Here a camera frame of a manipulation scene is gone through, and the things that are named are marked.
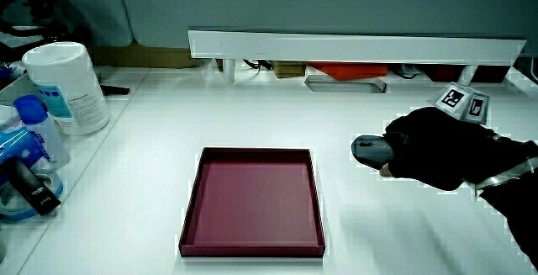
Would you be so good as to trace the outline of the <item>person's right hand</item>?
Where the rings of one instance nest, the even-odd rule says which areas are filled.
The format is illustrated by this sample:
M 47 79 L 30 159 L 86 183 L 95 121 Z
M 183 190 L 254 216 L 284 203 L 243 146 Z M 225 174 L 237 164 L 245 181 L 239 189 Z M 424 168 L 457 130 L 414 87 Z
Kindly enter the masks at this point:
M 451 83 L 387 125 L 383 140 L 393 156 L 381 162 L 382 177 L 416 179 L 441 190 L 457 189 L 480 171 L 476 159 L 494 132 L 484 125 L 490 97 Z

